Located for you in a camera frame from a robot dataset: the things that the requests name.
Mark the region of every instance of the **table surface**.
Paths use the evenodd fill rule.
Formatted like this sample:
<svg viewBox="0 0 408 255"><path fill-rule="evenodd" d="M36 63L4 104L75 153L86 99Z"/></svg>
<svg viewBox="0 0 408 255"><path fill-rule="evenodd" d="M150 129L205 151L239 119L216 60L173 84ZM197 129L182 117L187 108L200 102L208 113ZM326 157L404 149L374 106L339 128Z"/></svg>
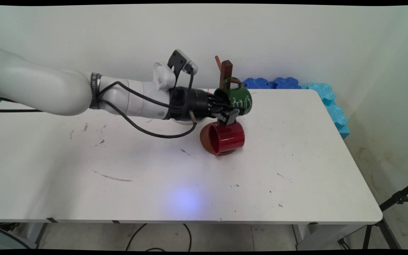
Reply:
<svg viewBox="0 0 408 255"><path fill-rule="evenodd" d="M245 145L145 135L121 116L0 113L0 221L372 224L382 213L316 92L250 90ZM1 102L0 108L28 108ZM133 118L160 134L190 128Z"/></svg>

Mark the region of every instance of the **blue foam block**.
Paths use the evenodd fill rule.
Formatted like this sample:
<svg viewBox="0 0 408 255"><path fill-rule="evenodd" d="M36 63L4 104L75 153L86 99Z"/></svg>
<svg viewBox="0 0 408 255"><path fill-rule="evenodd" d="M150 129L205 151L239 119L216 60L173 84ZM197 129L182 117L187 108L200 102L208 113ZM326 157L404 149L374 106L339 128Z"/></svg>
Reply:
<svg viewBox="0 0 408 255"><path fill-rule="evenodd" d="M325 106L327 108L328 113L330 114L330 117L335 123L336 128L342 129L343 126L347 124L347 118L343 115L344 111L341 107L337 106L334 101L330 103L330 105Z"/></svg>
<svg viewBox="0 0 408 255"><path fill-rule="evenodd" d="M335 93L332 92L330 85L325 83L311 83L308 84L308 88L315 90L321 97L324 105L329 105L333 100L335 100Z"/></svg>
<svg viewBox="0 0 408 255"><path fill-rule="evenodd" d="M268 85L268 81L264 78L248 78L243 83L247 89L271 89L271 85Z"/></svg>
<svg viewBox="0 0 408 255"><path fill-rule="evenodd" d="M277 84L277 89L301 89L298 85L298 80L292 77L281 78L278 77L274 81Z"/></svg>
<svg viewBox="0 0 408 255"><path fill-rule="evenodd" d="M338 131L340 132L342 139L345 139L350 134L350 130L348 129L347 125L344 125Z"/></svg>

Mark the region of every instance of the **black cable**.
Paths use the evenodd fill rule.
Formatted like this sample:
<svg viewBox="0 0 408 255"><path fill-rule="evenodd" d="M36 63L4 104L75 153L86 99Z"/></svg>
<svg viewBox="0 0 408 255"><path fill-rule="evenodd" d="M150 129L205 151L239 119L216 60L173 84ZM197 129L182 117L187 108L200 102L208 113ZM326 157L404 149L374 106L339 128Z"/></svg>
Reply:
<svg viewBox="0 0 408 255"><path fill-rule="evenodd" d="M150 248L150 249L147 249L147 250L145 250L145 251L151 251L151 250L161 250L161 251L166 252L166 250L163 250L163 249L161 249L161 248Z"/></svg>
<svg viewBox="0 0 408 255"><path fill-rule="evenodd" d="M0 229L9 232L13 231L19 225L20 223L17 222L0 222Z"/></svg>
<svg viewBox="0 0 408 255"><path fill-rule="evenodd" d="M144 223L132 236L131 236L131 238L130 238L130 241L128 242L128 245L127 245L127 248L125 249L125 251L128 251L128 248L130 247L130 244L131 244L131 241L133 240L133 238L136 236L136 234L138 234L138 232L144 227L144 226L146 226L147 225L147 223ZM187 231L188 231L188 236L190 237L190 244L188 244L188 251L190 251L191 250L191 232L190 232L190 229L188 229L188 227L187 227L187 225L186 224L183 224L184 226L185 226L185 228L187 229ZM161 248L150 248L150 249L147 249L147 250L145 250L145 251L151 251L151 250L161 250L161 251L165 251L165 250L163 250L163 249L161 249Z"/></svg>
<svg viewBox="0 0 408 255"><path fill-rule="evenodd" d="M135 129L138 129L139 131L141 131L141 132L143 132L143 133L145 133L145 134L151 135L151 136L153 136L153 137L159 137L159 138L179 138L179 137L183 137L183 136L186 136L186 135L188 135L189 133L191 133L191 132L194 130L194 128L196 127L196 124L197 124L196 122L193 122L193 126L191 127L191 129L189 129L188 131L186 131L186 132L184 132L184 133L182 133L182 134L178 134L178 135L160 135L160 134L155 134L155 133L149 132L149 131L147 131L146 129L143 129L142 127L136 125L130 118L128 118L128 117L125 115L125 113L123 113L121 110L119 110L119 108L117 108L115 105L113 105L112 103L108 102L107 100L100 100L100 101L98 101L98 102L99 102L99 103L100 103L100 102L106 103L106 104L109 105L111 108L113 108L116 112L118 112L118 113L120 114L120 116L122 116L122 117L123 117L126 121L128 121L132 126L134 126Z"/></svg>
<svg viewBox="0 0 408 255"><path fill-rule="evenodd" d="M43 113L37 109L0 109L0 113Z"/></svg>
<svg viewBox="0 0 408 255"><path fill-rule="evenodd" d="M17 103L13 100L9 100L4 97L0 97L0 100ZM37 109L0 109L0 113L38 113L38 112L43 112L43 111L37 110Z"/></svg>
<svg viewBox="0 0 408 255"><path fill-rule="evenodd" d="M112 87L114 87L114 86L116 86L116 85L119 85L119 86L121 86L123 89L127 90L128 92L133 93L133 94L137 95L138 97L141 97L141 98L144 99L144 100L148 100L149 102L154 103L154 104L156 104L156 105L160 105L160 106L163 106L163 107L166 107L166 108L171 108L171 109L176 109L176 110L182 110L182 109L184 109L184 108L187 106L187 104L188 104L188 98L189 98L189 96L191 95L191 85L193 84L193 77L194 77L194 74L193 74L193 72L191 72L191 73L190 73L190 83L188 84L188 94L187 94L187 96L186 96L186 98L185 98L185 101L183 102L183 105L182 105L182 106L170 105L170 104L167 104L167 103L159 102L159 101L157 101L157 100L153 100L153 99L150 98L150 97L146 97L145 95L140 94L140 93L136 92L136 91L133 90L133 89L130 89L129 87L127 87L126 85L124 85L124 84L123 84L122 82L120 82L120 81L113 82L112 84L108 85L106 88L102 89L102 90L97 94L97 98L100 97L104 92L107 92L107 90L111 89Z"/></svg>
<svg viewBox="0 0 408 255"><path fill-rule="evenodd" d="M18 239L18 238L16 238L15 236L13 236L13 235L7 233L6 231L0 229L0 233L1 233L1 234L4 234L5 236L10 237L10 238L13 239L13 240L15 240L16 242L18 242L19 244L21 244L24 248L26 248L26 249L31 249L31 247L29 247L27 244L25 244L24 242L21 242L20 239Z"/></svg>

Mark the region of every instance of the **black tripod leg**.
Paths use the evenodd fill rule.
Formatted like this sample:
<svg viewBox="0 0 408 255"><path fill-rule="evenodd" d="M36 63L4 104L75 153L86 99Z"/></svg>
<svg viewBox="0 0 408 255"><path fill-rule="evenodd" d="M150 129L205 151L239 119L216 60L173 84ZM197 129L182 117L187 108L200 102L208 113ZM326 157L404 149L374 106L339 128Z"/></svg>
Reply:
<svg viewBox="0 0 408 255"><path fill-rule="evenodd" d="M369 245L369 238L371 237L371 229L372 225L366 226L366 233L364 234L364 242L363 242L363 249L367 249Z"/></svg>

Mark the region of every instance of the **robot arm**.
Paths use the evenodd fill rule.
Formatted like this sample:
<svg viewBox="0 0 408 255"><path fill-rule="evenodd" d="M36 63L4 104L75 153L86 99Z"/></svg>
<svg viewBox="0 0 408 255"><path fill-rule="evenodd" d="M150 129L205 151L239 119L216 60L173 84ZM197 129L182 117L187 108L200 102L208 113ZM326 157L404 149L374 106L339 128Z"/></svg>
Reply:
<svg viewBox="0 0 408 255"><path fill-rule="evenodd" d="M88 108L103 109L123 115L143 132L145 130L126 116L179 121L190 121L195 116L197 119L211 117L228 125L237 115L243 115L244 109L232 106L228 98L192 89L197 70L198 67L180 50L173 52L167 65L154 63L153 82L141 82L45 68L0 49L0 97L65 116L83 113ZM191 75L188 88L176 87L181 71Z"/></svg>

